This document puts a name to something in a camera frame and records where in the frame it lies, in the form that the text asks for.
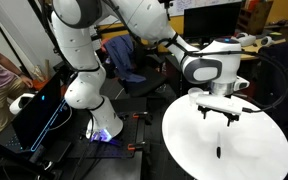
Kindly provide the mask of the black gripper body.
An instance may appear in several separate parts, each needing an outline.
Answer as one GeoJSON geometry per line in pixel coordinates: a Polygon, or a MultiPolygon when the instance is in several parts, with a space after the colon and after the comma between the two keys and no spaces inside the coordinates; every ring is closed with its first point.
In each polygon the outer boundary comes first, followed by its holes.
{"type": "Polygon", "coordinates": [[[231,95],[234,92],[234,84],[233,83],[210,83],[210,92],[213,95],[218,96],[227,96],[231,95]]]}

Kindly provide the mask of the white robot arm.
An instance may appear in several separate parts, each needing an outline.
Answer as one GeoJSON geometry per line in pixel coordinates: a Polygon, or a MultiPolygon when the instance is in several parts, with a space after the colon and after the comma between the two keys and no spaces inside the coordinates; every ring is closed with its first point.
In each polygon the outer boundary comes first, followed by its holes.
{"type": "Polygon", "coordinates": [[[68,86],[66,102],[75,109],[87,109],[89,140],[110,141],[123,129],[108,98],[99,93],[105,70],[92,47],[89,28],[112,15],[128,29],[127,35],[104,44],[108,56],[124,81],[141,83],[145,77],[133,71],[133,37],[161,44],[176,57],[184,77],[193,84],[209,82],[211,95],[219,98],[233,94],[237,86],[240,58],[230,51],[241,49],[239,42],[214,40],[204,49],[187,43],[172,28],[158,0],[53,0],[52,25],[57,43],[77,77],[68,86]]]}

